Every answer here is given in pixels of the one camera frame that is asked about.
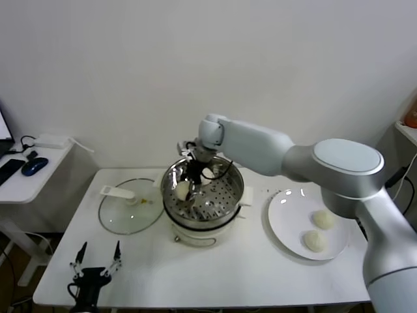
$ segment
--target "white plate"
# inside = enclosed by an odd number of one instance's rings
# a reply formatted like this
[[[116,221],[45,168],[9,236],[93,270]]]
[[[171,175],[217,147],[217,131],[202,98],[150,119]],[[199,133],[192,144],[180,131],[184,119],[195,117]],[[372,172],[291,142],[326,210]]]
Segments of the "white plate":
[[[268,219],[272,231],[288,249],[311,260],[331,260],[347,246],[349,227],[346,220],[336,215],[332,229],[317,227],[313,213],[328,209],[315,193],[308,186],[280,192],[270,202]],[[313,252],[305,246],[302,236],[309,230],[318,230],[326,237],[328,247],[325,251]]]

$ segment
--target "computer mouse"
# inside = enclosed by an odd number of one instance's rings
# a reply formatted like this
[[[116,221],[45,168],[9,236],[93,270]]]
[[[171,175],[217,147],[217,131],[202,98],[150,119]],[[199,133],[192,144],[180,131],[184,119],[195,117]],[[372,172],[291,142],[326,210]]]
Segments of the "computer mouse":
[[[40,169],[44,168],[48,162],[49,160],[47,158],[33,158],[22,166],[22,174],[24,174],[24,176],[32,176]]]

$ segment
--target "white shelf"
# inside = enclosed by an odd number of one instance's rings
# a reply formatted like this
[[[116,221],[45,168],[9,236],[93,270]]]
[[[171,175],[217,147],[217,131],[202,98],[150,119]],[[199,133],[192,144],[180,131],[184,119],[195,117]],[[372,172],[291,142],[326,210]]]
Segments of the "white shelf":
[[[417,145],[417,128],[411,128],[403,124],[401,121],[395,122],[395,127],[407,137],[414,145]]]

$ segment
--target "white cooker base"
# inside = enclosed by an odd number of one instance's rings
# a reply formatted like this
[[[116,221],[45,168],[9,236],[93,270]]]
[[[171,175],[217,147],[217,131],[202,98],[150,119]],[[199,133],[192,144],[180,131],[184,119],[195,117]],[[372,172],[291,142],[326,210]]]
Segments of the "white cooker base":
[[[212,245],[218,245],[222,241],[226,240],[230,234],[230,229],[235,223],[232,220],[227,225],[219,228],[218,230],[211,231],[192,231],[187,230],[179,225],[172,224],[172,231],[175,235],[175,241],[178,243],[184,243],[189,246],[207,247]]]

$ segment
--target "wooden floor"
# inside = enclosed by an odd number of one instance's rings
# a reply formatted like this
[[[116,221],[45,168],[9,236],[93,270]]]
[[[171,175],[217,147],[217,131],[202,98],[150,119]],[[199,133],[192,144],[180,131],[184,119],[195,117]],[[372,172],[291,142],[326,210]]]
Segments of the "wooden floor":
[[[40,239],[38,237],[33,237],[33,240],[39,242]],[[51,245],[55,249],[59,243],[60,238],[53,238],[51,240]],[[8,239],[0,234],[0,245],[2,248],[5,248],[8,244]],[[30,257],[22,251],[18,246],[14,245],[13,249],[8,254],[9,258],[13,264],[14,271],[16,274],[16,282],[19,280],[20,276],[22,275],[26,265],[29,263]],[[45,270],[45,267],[41,267],[37,270],[32,281],[28,285],[28,287],[15,287],[15,296],[14,302],[17,299],[21,299],[22,297],[32,296],[35,292],[36,286],[39,283],[40,278]],[[10,269],[10,265],[8,261],[5,260],[0,267],[0,313],[6,312],[8,306],[11,302],[12,297],[12,288],[13,287],[13,276],[12,271]],[[30,312],[29,303],[25,306],[21,307],[22,310],[18,308],[15,312]],[[316,308],[315,311],[319,313],[322,308]],[[110,313],[110,309],[102,309],[101,312]],[[62,307],[50,307],[50,306],[38,306],[36,304],[32,304],[32,312],[33,313],[63,313],[68,312],[68,309]],[[117,312],[127,313],[127,312],[137,312],[137,313],[172,313],[172,310],[118,310]],[[209,310],[177,310],[177,313],[210,313]],[[256,309],[253,308],[251,310],[244,310],[244,309],[232,309],[228,308],[223,310],[224,313],[306,313],[306,307],[294,307],[294,308],[262,308]],[[357,305],[356,307],[352,308],[350,313],[374,313],[372,306],[369,303],[364,303],[362,305]]]

